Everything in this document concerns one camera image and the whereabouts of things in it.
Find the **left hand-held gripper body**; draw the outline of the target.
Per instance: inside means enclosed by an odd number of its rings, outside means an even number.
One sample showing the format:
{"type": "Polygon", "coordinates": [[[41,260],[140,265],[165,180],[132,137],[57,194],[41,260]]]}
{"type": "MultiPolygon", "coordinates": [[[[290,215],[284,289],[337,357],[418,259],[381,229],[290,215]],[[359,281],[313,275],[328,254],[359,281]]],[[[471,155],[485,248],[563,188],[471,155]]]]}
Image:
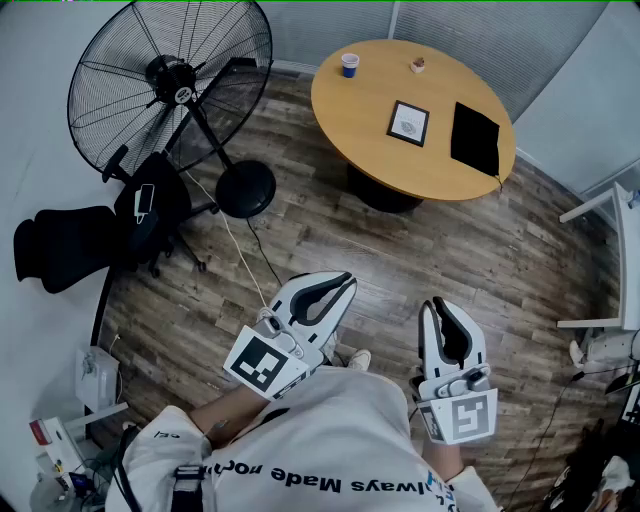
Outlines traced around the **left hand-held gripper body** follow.
{"type": "Polygon", "coordinates": [[[223,369],[264,399],[282,398],[324,362],[326,332],[290,325],[269,308],[239,333],[223,369]]]}

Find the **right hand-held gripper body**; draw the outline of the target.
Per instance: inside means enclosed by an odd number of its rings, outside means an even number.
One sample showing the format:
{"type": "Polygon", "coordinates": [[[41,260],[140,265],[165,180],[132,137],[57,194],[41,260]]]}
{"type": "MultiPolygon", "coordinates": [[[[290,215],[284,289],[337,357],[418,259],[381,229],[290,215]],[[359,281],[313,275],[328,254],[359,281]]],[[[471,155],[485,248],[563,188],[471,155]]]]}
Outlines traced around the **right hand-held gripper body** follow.
{"type": "Polygon", "coordinates": [[[489,382],[487,363],[449,375],[420,378],[415,398],[430,440],[457,445],[494,434],[498,389],[489,382]]]}

